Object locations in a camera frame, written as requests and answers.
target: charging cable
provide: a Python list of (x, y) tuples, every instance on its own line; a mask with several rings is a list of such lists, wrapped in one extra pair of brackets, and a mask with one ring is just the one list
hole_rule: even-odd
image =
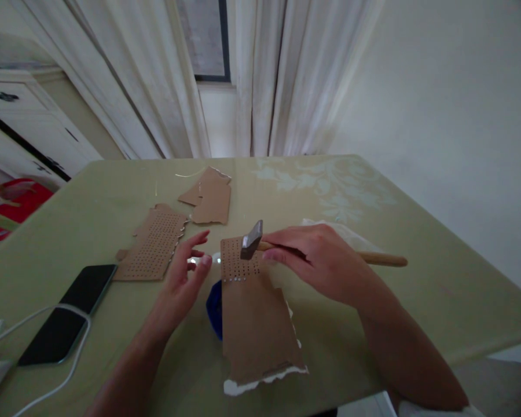
[[(85, 334), (83, 334), (83, 338), (79, 342), (79, 346), (77, 348), (77, 352), (75, 353), (74, 363), (71, 365), (71, 370), (69, 371), (68, 376), (66, 377), (66, 379), (60, 385), (58, 385), (52, 391), (44, 394), (43, 396), (40, 396), (36, 400), (31, 401), (29, 404), (27, 404), (25, 407), (23, 407), (21, 410), (19, 410), (17, 413), (15, 413), (13, 415), (13, 417), (19, 417), (21, 414), (25, 413), (25, 411), (27, 411), (28, 409), (30, 409), (34, 405), (38, 404), (41, 401), (44, 401), (48, 397), (51, 397), (54, 394), (56, 394), (58, 391), (60, 391), (69, 382), (69, 380), (73, 376), (73, 374), (75, 372), (75, 368), (77, 367), (77, 363), (79, 362), (79, 357), (81, 356), (81, 351), (83, 350), (83, 346), (85, 345), (85, 342), (87, 341), (87, 336), (89, 335), (89, 331), (91, 330), (91, 317), (87, 313), (85, 313), (85, 312), (81, 311), (80, 309), (78, 309), (77, 307), (74, 307), (74, 306), (69, 305), (69, 304), (56, 304), (56, 305), (45, 307), (43, 309), (38, 310), (37, 312), (31, 314), (30, 316), (27, 316), (26, 318), (24, 318), (22, 321), (20, 321), (16, 325), (14, 325), (12, 328), (10, 328), (10, 329), (6, 330), (4, 333), (2, 333), (0, 335), (0, 341), (2, 339), (4, 339), (5, 337), (7, 337), (13, 331), (17, 330), (22, 325), (27, 323), (28, 321), (34, 319), (39, 314), (44, 313), (47, 310), (55, 309), (55, 308), (69, 310), (72, 313), (75, 313), (78, 316), (83, 317), (85, 319), (85, 321), (87, 322), (87, 328), (85, 329)], [(0, 330), (2, 328), (2, 325), (3, 325), (3, 320), (0, 320)]]

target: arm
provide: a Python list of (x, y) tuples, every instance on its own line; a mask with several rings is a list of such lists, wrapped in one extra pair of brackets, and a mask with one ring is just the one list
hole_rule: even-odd
[[(170, 335), (185, 318), (208, 275), (212, 258), (193, 246), (207, 241), (208, 231), (182, 242), (174, 254), (164, 286), (140, 332), (123, 353), (85, 415), (144, 415), (148, 394)], [(187, 263), (201, 257), (198, 265)], [(188, 278), (188, 271), (194, 271)]]
[(396, 411), (400, 399), (445, 411), (469, 405), (463, 388), (384, 281), (329, 226), (288, 228), (263, 240), (299, 249), (302, 260), (281, 248), (264, 259), (287, 265), (328, 298), (357, 309), (369, 348), (388, 382)]

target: black phone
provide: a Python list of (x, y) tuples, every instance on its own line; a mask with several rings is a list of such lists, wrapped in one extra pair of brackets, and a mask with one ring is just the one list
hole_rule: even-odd
[[(70, 304), (91, 314), (116, 271), (116, 265), (86, 266), (79, 273), (60, 303)], [(62, 362), (70, 353), (85, 325), (74, 312), (55, 308), (35, 338), (19, 358), (19, 366)]]

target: hammer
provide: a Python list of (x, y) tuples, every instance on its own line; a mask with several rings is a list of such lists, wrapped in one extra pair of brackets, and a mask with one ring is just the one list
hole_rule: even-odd
[[(265, 251), (275, 247), (282, 248), (294, 255), (299, 256), (301, 259), (306, 259), (304, 253), (296, 248), (290, 248), (282, 245), (273, 245), (268, 242), (262, 242), (262, 220), (259, 220), (249, 234), (243, 236), (243, 242), (241, 244), (240, 258), (249, 260), (255, 254), (255, 251)], [(402, 256), (390, 255), (380, 252), (357, 252), (359, 256), (367, 264), (371, 265), (382, 265), (382, 266), (406, 266), (407, 259)]]

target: hammer head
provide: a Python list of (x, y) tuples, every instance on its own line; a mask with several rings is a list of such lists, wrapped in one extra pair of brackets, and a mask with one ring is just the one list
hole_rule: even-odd
[(248, 235), (243, 236), (241, 243), (240, 258), (250, 260), (255, 254), (256, 249), (262, 238), (262, 220), (259, 220)]

